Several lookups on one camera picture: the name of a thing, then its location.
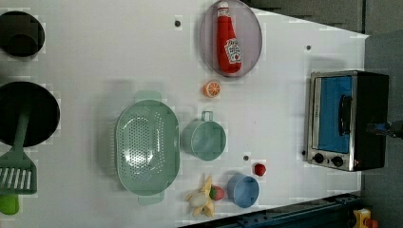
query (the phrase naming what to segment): small blue bowl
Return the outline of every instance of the small blue bowl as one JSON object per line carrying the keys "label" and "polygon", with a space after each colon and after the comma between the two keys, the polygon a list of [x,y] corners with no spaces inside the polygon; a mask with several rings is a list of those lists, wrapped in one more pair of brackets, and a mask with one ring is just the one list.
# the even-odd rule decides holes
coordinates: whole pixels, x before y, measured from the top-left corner
{"label": "small blue bowl", "polygon": [[248,208],[258,199],[259,184],[254,178],[239,174],[229,180],[227,193],[228,198],[237,206]]}

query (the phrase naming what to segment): white tabletop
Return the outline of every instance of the white tabletop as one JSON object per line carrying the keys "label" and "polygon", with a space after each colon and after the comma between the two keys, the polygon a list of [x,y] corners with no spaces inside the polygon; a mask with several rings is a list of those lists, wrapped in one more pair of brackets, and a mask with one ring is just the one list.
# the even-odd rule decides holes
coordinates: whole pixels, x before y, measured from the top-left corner
{"label": "white tabletop", "polygon": [[[258,178],[260,195],[248,209],[216,202],[215,219],[315,200],[360,189],[360,173],[303,161],[304,120],[312,71],[362,69],[365,35],[254,9],[263,33],[256,67],[237,80],[217,75],[198,51],[198,23],[215,1],[5,0],[46,24],[46,45],[33,61],[0,55],[1,83],[46,86],[61,105],[61,123],[46,143],[26,148],[37,162],[38,192],[20,197],[20,212],[0,215],[11,227],[175,227],[210,220],[193,218],[184,201],[212,175],[225,187],[236,173]],[[182,21],[175,28],[175,19]],[[202,85],[221,82],[221,95],[205,99]],[[119,182],[113,129],[142,89],[156,89],[184,129],[203,110],[227,132],[215,161],[181,151],[181,169],[158,204],[141,206]],[[9,146],[0,145],[3,152]],[[250,161],[244,161],[244,155]]]}

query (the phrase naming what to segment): black pot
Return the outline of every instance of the black pot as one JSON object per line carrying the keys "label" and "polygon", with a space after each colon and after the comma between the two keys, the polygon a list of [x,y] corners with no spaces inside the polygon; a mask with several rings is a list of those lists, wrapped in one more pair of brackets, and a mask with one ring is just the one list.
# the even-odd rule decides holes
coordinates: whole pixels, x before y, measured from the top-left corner
{"label": "black pot", "polygon": [[6,53],[27,57],[37,53],[44,43],[44,28],[33,16],[22,11],[0,16],[0,48]]}
{"label": "black pot", "polygon": [[56,130],[60,120],[60,109],[53,95],[44,87],[34,83],[9,83],[0,87],[1,142],[8,145],[14,144],[15,131],[23,104],[31,106],[24,147],[44,142]]}

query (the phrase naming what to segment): mint green cup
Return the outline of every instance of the mint green cup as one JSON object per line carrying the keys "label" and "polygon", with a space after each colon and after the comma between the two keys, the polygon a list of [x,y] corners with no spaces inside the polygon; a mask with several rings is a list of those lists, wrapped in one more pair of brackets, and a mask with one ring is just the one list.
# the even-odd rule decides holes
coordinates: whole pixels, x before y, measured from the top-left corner
{"label": "mint green cup", "polygon": [[213,112],[203,111],[200,121],[190,123],[183,131],[183,147],[187,153],[204,161],[218,158],[226,144],[225,131],[221,125],[213,122]]}

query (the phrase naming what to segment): colander handle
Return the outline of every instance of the colander handle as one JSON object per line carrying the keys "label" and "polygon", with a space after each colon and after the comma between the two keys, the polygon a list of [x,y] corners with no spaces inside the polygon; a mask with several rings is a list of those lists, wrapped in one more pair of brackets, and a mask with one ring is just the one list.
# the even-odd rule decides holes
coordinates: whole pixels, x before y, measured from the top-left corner
{"label": "colander handle", "polygon": [[145,101],[145,100],[154,100],[154,101],[161,101],[162,96],[161,93],[155,90],[140,90],[134,95],[134,99],[137,102]]}
{"label": "colander handle", "polygon": [[203,111],[201,113],[201,120],[206,121],[205,119],[205,113],[208,113],[208,121],[213,121],[213,112],[212,111]]}
{"label": "colander handle", "polygon": [[162,191],[159,194],[152,196],[139,196],[138,201],[141,206],[148,206],[151,204],[159,203],[165,198],[165,192]]}

